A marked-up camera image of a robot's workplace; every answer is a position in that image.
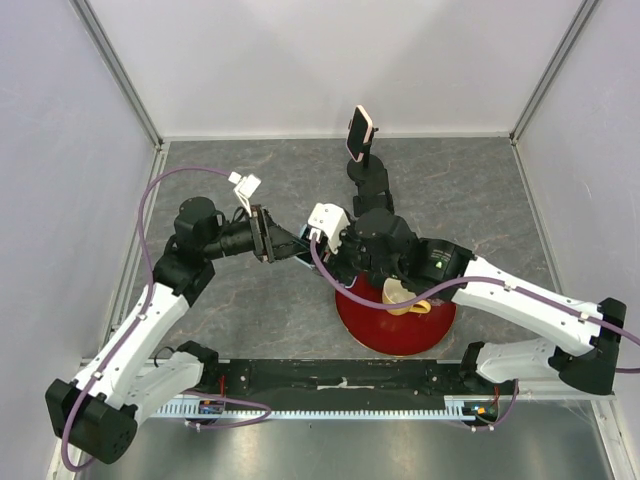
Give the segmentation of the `blue cased phone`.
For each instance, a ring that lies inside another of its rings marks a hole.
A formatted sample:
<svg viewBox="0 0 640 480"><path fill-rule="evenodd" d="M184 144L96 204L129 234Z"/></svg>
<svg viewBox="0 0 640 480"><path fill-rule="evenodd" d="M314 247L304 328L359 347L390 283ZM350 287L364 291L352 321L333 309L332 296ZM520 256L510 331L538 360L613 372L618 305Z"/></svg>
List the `blue cased phone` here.
<svg viewBox="0 0 640 480"><path fill-rule="evenodd" d="M317 268L313 261L311 250L310 250L310 240L309 240L310 228L306 225L303 225L300 228L300 240L302 241L302 245L306 247L306 249L296 256L296 261L301 265L305 266L311 271L316 272Z"/></svg>

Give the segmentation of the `black rectangular block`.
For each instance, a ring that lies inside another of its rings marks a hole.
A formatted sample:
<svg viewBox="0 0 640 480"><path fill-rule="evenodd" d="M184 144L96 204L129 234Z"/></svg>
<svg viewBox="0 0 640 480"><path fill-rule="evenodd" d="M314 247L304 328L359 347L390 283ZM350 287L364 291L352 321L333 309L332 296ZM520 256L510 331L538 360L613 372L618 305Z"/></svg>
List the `black rectangular block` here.
<svg viewBox="0 0 640 480"><path fill-rule="evenodd" d="M394 214L394 201L390 191L388 172L385 168L369 167L357 173L354 183L358 193L353 197L353 210L356 217L380 208Z"/></svg>

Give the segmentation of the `black phone stand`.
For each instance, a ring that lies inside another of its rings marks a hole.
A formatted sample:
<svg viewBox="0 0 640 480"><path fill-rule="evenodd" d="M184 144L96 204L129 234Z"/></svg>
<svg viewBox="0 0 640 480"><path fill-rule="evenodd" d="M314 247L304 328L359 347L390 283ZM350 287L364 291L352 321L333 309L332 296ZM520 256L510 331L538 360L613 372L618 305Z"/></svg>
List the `black phone stand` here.
<svg viewBox="0 0 640 480"><path fill-rule="evenodd" d="M356 174L357 173L361 173L364 169L367 169L369 167L372 167L373 169L382 169L383 168L382 161L377 156L371 154L371 147L373 145L373 139L374 139L374 135L375 135L376 131L377 131L377 128L374 127L374 134L373 134L373 137L371 139L370 144L365 147L365 156L364 156L363 160L360 161L360 162L355 162L350 157L350 159L348 161L347 174L348 174L349 178L351 180L353 180L353 181L354 181L354 179L356 177Z"/></svg>

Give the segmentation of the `pink cased phone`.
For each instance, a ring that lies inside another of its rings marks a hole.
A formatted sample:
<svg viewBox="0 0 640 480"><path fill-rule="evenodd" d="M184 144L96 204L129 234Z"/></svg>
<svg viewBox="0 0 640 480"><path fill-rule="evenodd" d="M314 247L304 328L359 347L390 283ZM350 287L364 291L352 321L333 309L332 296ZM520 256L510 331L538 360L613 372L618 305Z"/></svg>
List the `pink cased phone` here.
<svg viewBox="0 0 640 480"><path fill-rule="evenodd" d="M355 162L360 162L365 156L365 147L370 144L374 134L373 121L362 105L357 105L349 122L346 148Z"/></svg>

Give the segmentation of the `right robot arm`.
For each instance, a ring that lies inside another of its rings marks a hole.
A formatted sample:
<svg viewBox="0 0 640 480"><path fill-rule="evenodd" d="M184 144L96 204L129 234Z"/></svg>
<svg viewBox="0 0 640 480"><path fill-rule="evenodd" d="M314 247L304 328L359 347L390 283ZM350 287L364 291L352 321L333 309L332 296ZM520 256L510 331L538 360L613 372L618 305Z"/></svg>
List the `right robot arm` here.
<svg viewBox="0 0 640 480"><path fill-rule="evenodd" d="M530 341L470 344L457 371L465 391L551 377L587 394L612 393L627 334L621 301L582 301L539 287L452 242L418 237L383 208L353 218L337 205L318 203L307 227L320 274L360 305L393 311L441 300L536 334Z"/></svg>

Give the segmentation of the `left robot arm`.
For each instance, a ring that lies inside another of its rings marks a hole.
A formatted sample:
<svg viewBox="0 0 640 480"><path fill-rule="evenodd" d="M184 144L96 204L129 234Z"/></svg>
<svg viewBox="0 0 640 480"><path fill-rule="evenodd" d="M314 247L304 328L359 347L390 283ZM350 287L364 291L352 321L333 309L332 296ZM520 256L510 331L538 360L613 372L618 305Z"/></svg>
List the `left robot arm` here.
<svg viewBox="0 0 640 480"><path fill-rule="evenodd" d="M65 467L80 469L69 458L70 446L92 460L116 462L139 426L161 406L186 390L208 393L216 388L218 355L193 341L181 345L166 364L140 373L164 335L214 278L214 260L252 253L273 263L308 251L308 241L280 227L259 205L229 221L206 197L184 201L174 233L124 323L72 380L56 379L45 392Z"/></svg>

